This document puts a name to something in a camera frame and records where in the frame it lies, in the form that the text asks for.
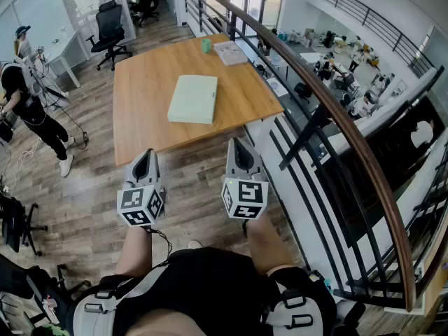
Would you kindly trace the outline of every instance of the person's leg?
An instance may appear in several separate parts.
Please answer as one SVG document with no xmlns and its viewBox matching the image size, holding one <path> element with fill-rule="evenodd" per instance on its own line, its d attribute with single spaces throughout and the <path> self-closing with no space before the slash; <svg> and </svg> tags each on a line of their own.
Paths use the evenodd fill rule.
<svg viewBox="0 0 448 336">
<path fill-rule="evenodd" d="M 252 261 L 259 274 L 294 266 L 292 255 L 266 214 L 248 221 L 246 230 Z"/>
<path fill-rule="evenodd" d="M 351 72 L 353 73 L 356 70 L 356 67 L 358 67 L 359 64 L 357 64 L 356 62 L 353 62 L 353 68 L 351 69 Z"/>
<path fill-rule="evenodd" d="M 60 141 L 55 130 L 53 129 L 53 124 L 51 123 L 52 118 L 47 115 L 43 123 L 39 126 L 29 126 L 30 129 L 36 133 L 44 143 L 48 144 L 57 155 L 59 160 L 67 159 L 67 152 L 65 150 L 64 144 Z"/>
<path fill-rule="evenodd" d="M 45 122 L 45 127 L 51 129 L 53 133 L 56 134 L 58 139 L 63 142 L 67 142 L 69 140 L 69 134 L 56 120 L 53 120 L 49 115 L 47 115 Z"/>
</svg>

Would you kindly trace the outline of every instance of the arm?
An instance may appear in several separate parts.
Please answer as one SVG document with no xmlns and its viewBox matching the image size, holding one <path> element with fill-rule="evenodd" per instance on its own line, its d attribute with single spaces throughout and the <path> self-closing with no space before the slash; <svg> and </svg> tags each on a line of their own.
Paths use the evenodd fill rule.
<svg viewBox="0 0 448 336">
<path fill-rule="evenodd" d="M 12 110 L 20 101 L 20 91 L 16 90 L 12 95 L 9 102 L 3 107 L 1 114 L 6 115 L 7 112 Z"/>
<path fill-rule="evenodd" d="M 250 220 L 246 229 L 252 261 L 259 274 L 295 266 L 292 255 L 266 214 L 258 220 Z"/>
<path fill-rule="evenodd" d="M 143 228 L 128 228 L 125 245 L 123 245 L 115 273 L 130 277 L 147 275 L 153 268 L 152 241 L 152 234 Z"/>
</svg>

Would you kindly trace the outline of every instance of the glass door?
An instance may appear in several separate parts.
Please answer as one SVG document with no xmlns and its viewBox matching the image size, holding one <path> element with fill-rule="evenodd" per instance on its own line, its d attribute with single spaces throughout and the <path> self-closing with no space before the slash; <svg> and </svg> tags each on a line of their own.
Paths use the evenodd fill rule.
<svg viewBox="0 0 448 336">
<path fill-rule="evenodd" d="M 262 0 L 247 0 L 246 13 L 248 13 L 252 18 L 260 21 L 261 14 L 261 1 Z M 244 32 L 246 36 L 255 36 L 257 33 L 247 24 L 246 31 Z"/>
<path fill-rule="evenodd" d="M 230 2 L 242 10 L 244 10 L 244 7 L 246 5 L 246 0 L 230 0 Z M 243 32 L 243 20 L 241 20 L 239 17 L 237 17 L 237 29 Z"/>
</svg>

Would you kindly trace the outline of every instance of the harness strap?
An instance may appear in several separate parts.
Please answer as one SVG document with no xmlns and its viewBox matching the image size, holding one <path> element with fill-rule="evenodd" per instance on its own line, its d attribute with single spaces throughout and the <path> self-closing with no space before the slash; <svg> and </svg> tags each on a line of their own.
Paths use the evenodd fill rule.
<svg viewBox="0 0 448 336">
<path fill-rule="evenodd" d="M 274 336 L 322 335 L 322 316 L 317 303 L 299 290 L 288 290 L 276 284 L 283 300 L 267 315 L 265 322 L 272 326 Z"/>
<path fill-rule="evenodd" d="M 102 290 L 82 299 L 76 306 L 73 316 L 74 336 L 112 336 L 117 306 L 124 299 L 136 298 L 147 293 L 167 268 L 168 264 L 156 267 L 120 299 L 117 299 L 113 292 L 128 281 L 121 283 L 116 290 Z"/>
</svg>

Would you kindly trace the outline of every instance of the shoe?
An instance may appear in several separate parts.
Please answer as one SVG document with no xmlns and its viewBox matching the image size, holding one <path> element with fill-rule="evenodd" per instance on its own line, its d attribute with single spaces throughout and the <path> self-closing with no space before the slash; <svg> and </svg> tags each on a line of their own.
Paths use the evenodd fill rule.
<svg viewBox="0 0 448 336">
<path fill-rule="evenodd" d="M 73 162 L 73 156 L 71 154 L 67 155 L 66 160 L 61 160 L 59 166 L 61 167 L 61 176 L 68 176 L 70 172 L 71 163 Z"/>
<path fill-rule="evenodd" d="M 192 240 L 188 243 L 188 248 L 189 249 L 201 249 L 202 244 L 199 243 L 197 240 Z"/>
<path fill-rule="evenodd" d="M 62 142 L 64 144 L 65 149 L 70 147 L 73 143 L 75 143 L 75 137 L 69 136 L 69 140 L 67 142 Z"/>
</svg>

